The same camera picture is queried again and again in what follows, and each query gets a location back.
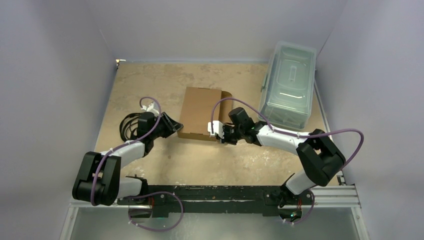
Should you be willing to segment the brown cardboard box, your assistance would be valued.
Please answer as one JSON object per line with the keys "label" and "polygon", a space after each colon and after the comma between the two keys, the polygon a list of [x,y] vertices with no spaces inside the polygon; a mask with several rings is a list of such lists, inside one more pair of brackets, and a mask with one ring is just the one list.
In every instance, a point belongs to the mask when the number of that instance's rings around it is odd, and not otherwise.
{"label": "brown cardboard box", "polygon": [[231,120],[228,113],[233,109],[233,102],[224,100],[217,107],[214,106],[219,100],[232,96],[230,92],[221,89],[186,87],[178,121],[183,128],[178,131],[178,137],[215,142],[216,138],[211,137],[208,132],[212,110],[214,110],[214,121],[229,123]]}

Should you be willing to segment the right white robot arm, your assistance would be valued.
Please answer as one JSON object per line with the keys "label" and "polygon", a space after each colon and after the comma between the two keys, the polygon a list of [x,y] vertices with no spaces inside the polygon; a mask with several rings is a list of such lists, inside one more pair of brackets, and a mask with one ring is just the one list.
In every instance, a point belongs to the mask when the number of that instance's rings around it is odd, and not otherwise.
{"label": "right white robot arm", "polygon": [[242,107],[231,110],[229,123],[213,120],[207,130],[221,144],[236,145],[244,140],[260,147],[272,147],[298,156],[302,170],[290,176],[280,187],[280,196],[288,204],[314,187],[325,187],[346,163],[335,143],[320,129],[313,132],[287,131],[273,128],[265,121],[254,122]]}

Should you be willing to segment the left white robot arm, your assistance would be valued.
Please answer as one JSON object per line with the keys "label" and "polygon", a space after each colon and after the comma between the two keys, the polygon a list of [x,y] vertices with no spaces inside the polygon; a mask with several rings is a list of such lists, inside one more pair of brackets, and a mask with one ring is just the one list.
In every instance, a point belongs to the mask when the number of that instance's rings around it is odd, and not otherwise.
{"label": "left white robot arm", "polygon": [[72,197],[93,206],[110,206],[117,199],[130,197],[138,205],[149,199],[147,180],[137,176],[121,177],[121,169],[146,157],[158,138],[168,138],[183,128],[183,124],[165,112],[128,114],[119,125],[123,144],[102,152],[84,154],[77,173]]}

